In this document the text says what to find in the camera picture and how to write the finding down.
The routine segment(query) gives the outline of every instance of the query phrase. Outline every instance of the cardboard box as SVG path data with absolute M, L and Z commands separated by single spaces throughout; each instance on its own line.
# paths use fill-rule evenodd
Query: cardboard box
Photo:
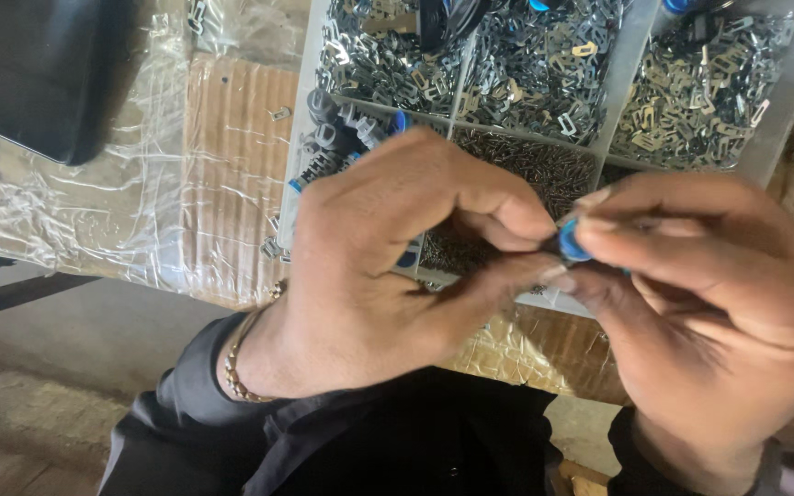
M 183 128 L 182 270 L 196 299 L 244 310 L 270 300 L 288 266 L 259 252 L 281 210 L 298 74 L 197 53 Z

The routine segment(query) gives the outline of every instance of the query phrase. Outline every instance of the right hand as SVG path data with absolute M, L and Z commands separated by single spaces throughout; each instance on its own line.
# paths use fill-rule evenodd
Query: right hand
M 676 482 L 743 493 L 794 417 L 794 223 L 727 175 L 640 174 L 579 201 L 581 265 L 647 441 Z

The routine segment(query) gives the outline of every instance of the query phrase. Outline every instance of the left hand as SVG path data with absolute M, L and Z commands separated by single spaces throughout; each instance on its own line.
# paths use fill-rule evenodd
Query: left hand
M 439 294 L 391 272 L 454 214 L 507 254 Z M 555 232 L 521 178 L 410 130 L 303 192 L 289 290 L 247 337 L 238 375 L 258 395 L 296 398 L 442 361 L 502 304 L 566 272 L 532 253 Z

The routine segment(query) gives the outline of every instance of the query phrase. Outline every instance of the black plastic piece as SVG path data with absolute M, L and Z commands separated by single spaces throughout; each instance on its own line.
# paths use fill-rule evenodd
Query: black plastic piece
M 453 39 L 467 38 L 491 5 L 491 0 L 421 0 L 416 29 L 420 48 L 436 53 Z
M 339 107 L 325 89 L 315 88 L 308 94 L 308 113 L 315 124 L 333 124 L 339 116 Z
M 130 0 L 0 0 L 0 137 L 80 165 L 102 149 Z

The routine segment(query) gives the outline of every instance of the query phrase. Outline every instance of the corrugated cardboard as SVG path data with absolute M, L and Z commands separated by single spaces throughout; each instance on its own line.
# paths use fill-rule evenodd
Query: corrugated cardboard
M 287 267 L 259 253 L 281 205 L 297 75 L 196 55 L 185 118 L 182 265 L 191 294 L 237 310 L 262 304 Z M 443 367 L 553 393 L 625 403 L 597 322 L 516 305 Z
M 270 299 L 288 266 L 259 253 L 275 234 L 299 76 L 196 54 L 189 76 L 182 161 L 182 268 L 190 294 L 237 310 Z

